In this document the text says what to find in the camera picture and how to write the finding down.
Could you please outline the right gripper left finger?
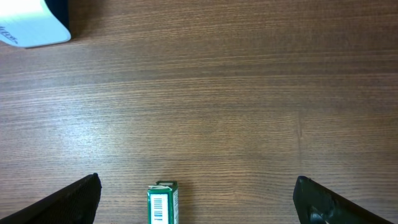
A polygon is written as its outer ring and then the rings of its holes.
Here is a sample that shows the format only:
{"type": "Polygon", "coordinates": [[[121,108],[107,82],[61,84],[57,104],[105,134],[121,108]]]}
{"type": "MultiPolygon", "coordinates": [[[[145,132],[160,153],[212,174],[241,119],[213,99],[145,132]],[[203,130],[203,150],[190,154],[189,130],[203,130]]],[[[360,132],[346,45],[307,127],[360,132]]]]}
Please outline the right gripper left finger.
{"type": "Polygon", "coordinates": [[[1,219],[1,224],[93,224],[101,198],[97,173],[1,219]]]}

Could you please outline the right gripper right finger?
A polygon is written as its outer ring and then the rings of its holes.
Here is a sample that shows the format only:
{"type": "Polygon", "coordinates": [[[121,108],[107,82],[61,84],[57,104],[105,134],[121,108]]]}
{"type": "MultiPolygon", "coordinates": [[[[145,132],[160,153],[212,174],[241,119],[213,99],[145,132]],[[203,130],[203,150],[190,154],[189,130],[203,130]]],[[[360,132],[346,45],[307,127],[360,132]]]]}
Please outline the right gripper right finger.
{"type": "Polygon", "coordinates": [[[293,201],[301,224],[393,224],[302,175],[293,201]]]}

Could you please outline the green small box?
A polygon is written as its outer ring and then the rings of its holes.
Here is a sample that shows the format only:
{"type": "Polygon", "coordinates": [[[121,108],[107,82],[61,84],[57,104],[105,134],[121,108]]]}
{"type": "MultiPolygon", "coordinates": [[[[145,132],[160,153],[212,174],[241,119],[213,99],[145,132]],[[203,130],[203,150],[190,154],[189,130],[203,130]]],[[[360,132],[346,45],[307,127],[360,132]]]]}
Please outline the green small box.
{"type": "Polygon", "coordinates": [[[148,224],[179,224],[178,182],[158,181],[147,190],[148,224]]]}

